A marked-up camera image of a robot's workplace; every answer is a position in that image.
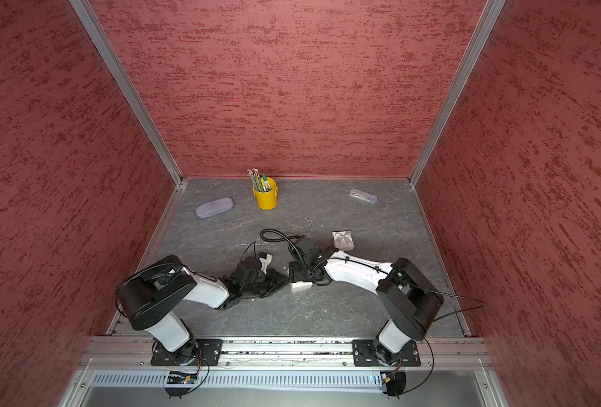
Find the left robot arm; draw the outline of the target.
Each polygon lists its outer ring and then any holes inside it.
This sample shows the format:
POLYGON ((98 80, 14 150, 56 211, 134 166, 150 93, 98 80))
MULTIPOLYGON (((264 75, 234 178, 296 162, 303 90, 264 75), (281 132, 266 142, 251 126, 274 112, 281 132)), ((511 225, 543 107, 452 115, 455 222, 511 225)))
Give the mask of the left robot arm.
POLYGON ((167 256, 127 278, 116 288, 116 305, 132 329, 154 337, 153 366, 216 364, 214 350, 199 344, 174 309, 182 302, 228 310, 244 299, 267 298, 290 278, 269 267, 273 256, 260 253, 239 261, 223 278, 202 275, 175 255, 167 256))

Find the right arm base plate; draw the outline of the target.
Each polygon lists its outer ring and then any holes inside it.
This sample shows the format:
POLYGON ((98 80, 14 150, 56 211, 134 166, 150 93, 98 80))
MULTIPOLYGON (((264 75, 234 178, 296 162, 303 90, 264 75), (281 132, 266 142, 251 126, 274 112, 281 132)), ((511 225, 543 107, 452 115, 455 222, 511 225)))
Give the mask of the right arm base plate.
POLYGON ((417 343, 410 339, 399 352, 391 352, 379 341, 352 341, 354 365, 357 367, 415 367, 421 365, 417 343))

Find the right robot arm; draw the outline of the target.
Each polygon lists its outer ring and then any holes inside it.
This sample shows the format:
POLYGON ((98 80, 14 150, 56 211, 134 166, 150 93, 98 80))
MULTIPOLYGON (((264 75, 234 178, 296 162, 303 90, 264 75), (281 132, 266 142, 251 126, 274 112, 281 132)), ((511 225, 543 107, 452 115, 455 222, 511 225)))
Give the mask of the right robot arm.
POLYGON ((443 295, 408 259, 361 259, 332 247, 321 249, 304 235, 291 237, 288 248, 294 283, 348 283, 377 295, 389 320, 368 348, 383 366, 399 365, 406 345, 424 340, 444 304, 443 295))

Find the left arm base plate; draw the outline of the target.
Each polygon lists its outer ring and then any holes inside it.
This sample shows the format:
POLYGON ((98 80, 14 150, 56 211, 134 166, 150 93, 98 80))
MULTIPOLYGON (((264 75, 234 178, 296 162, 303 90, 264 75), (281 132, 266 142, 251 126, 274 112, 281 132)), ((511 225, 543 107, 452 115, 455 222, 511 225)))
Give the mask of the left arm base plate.
POLYGON ((152 366, 199 366, 207 363, 216 366, 224 341, 216 338, 191 339, 176 351, 168 351, 164 345, 154 340, 152 346, 152 366))

